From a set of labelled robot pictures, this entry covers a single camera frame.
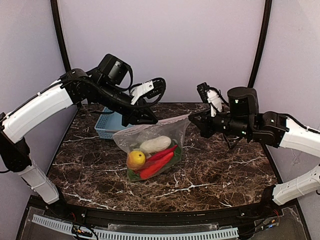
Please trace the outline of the white napa cabbage toy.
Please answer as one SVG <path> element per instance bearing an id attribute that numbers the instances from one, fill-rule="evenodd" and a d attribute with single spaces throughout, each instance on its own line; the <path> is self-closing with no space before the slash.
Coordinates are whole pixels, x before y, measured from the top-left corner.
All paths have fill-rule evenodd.
<path id="1" fill-rule="evenodd" d="M 163 150 L 166 150 L 172 143 L 170 137 L 161 135 L 153 139 L 149 139 L 144 141 L 140 146 L 139 149 L 145 153 L 158 153 Z"/>

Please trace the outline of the clear zip top bag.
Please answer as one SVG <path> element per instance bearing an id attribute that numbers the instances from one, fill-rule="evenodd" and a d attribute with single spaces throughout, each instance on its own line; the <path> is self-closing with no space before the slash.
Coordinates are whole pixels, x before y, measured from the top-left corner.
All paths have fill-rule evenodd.
<path id="1" fill-rule="evenodd" d="M 131 182 L 153 178 L 182 159 L 188 115 L 136 125 L 113 135 L 116 145 L 127 153 L 127 177 Z"/>

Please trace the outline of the orange carrot toy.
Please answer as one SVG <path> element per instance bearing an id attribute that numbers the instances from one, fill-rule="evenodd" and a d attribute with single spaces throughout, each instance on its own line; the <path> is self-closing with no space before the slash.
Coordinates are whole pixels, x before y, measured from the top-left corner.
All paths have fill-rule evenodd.
<path id="1" fill-rule="evenodd" d="M 143 169 L 139 176 L 142 180 L 146 180 L 153 175 L 155 175 L 159 170 L 161 170 L 170 160 L 173 158 L 174 152 L 170 152 L 167 155 L 163 156 L 159 160 L 156 161 L 153 165 L 149 166 L 146 169 Z"/>

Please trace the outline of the green bok choy toy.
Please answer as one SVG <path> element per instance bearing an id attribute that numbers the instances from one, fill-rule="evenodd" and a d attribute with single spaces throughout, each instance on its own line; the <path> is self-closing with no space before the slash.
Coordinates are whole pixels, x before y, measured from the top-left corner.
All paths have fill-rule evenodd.
<path id="1" fill-rule="evenodd" d="M 178 146 L 175 151 L 174 151 L 174 156 L 172 157 L 172 159 L 170 160 L 170 162 L 168 162 L 161 170 L 159 170 L 155 175 L 153 175 L 152 177 L 161 174 L 162 172 L 164 172 L 165 170 L 169 169 L 170 167 L 172 167 L 174 164 L 176 164 L 177 162 L 179 162 L 181 160 L 182 157 L 182 149 Z M 140 172 L 148 167 L 150 167 L 151 165 L 155 164 L 156 161 L 153 162 L 145 162 L 145 164 L 139 169 L 139 170 L 131 170 L 128 169 L 127 170 L 127 176 L 128 179 L 131 182 L 136 182 L 136 181 L 142 181 L 142 180 L 146 180 L 146 179 L 141 179 L 140 178 Z"/>

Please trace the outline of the red chili pepper toy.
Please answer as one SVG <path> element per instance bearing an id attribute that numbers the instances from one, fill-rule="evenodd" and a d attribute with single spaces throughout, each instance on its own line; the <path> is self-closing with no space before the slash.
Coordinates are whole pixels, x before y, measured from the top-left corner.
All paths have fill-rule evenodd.
<path id="1" fill-rule="evenodd" d="M 146 160 L 146 163 L 154 162 L 154 161 L 157 161 L 157 160 L 161 159 L 162 157 L 166 156 L 167 154 L 169 154 L 171 152 L 174 152 L 177 147 L 178 147 L 178 145 L 176 144 L 171 148 L 167 148 L 167 149 L 165 149 L 163 151 L 160 151 L 160 152 L 156 153 L 155 155 L 153 155 L 150 158 L 148 158 Z"/>

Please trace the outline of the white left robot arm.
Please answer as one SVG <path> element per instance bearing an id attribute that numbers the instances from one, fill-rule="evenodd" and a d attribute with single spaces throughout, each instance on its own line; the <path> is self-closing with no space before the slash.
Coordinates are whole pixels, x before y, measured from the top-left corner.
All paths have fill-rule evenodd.
<path id="1" fill-rule="evenodd" d="M 71 107 L 83 101 L 102 105 L 121 115 L 121 124 L 155 124 L 157 117 L 147 99 L 158 102 L 166 82 L 157 77 L 143 83 L 121 87 L 126 76 L 133 78 L 132 67 L 112 54 L 106 54 L 99 65 L 89 71 L 74 68 L 9 113 L 0 115 L 0 156 L 8 171 L 20 176 L 48 205 L 63 196 L 31 157 L 26 135 Z"/>

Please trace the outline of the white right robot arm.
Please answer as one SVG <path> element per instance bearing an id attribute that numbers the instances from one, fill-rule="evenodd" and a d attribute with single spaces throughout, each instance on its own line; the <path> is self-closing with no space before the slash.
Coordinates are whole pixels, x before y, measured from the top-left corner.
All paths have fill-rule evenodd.
<path id="1" fill-rule="evenodd" d="M 244 138 L 274 148 L 320 155 L 320 132 L 300 123 L 287 113 L 259 112 L 254 88 L 239 86 L 227 92 L 228 99 L 207 83 L 197 86 L 201 100 L 210 109 L 189 115 L 200 135 L 209 139 L 216 133 Z"/>

